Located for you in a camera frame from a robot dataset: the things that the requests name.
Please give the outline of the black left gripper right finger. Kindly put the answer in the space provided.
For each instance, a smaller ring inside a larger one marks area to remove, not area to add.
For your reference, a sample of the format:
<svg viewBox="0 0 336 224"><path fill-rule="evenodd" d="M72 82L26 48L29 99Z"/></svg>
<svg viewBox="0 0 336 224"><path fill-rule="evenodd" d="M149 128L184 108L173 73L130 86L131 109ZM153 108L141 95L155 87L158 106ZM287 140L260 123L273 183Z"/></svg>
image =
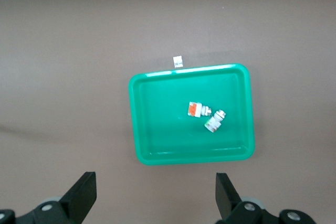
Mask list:
<svg viewBox="0 0 336 224"><path fill-rule="evenodd" d="M278 223L252 201L243 201L226 173L216 174L215 199L221 219L217 223Z"/></svg>

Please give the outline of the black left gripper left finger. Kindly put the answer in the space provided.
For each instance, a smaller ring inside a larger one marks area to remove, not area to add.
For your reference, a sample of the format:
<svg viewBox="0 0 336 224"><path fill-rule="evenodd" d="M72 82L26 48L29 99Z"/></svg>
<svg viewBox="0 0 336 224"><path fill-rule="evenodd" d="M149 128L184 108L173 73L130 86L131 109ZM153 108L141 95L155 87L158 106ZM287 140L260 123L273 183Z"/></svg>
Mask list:
<svg viewBox="0 0 336 224"><path fill-rule="evenodd" d="M85 172L58 201L47 201L16 223L83 223L97 199L95 172Z"/></svg>

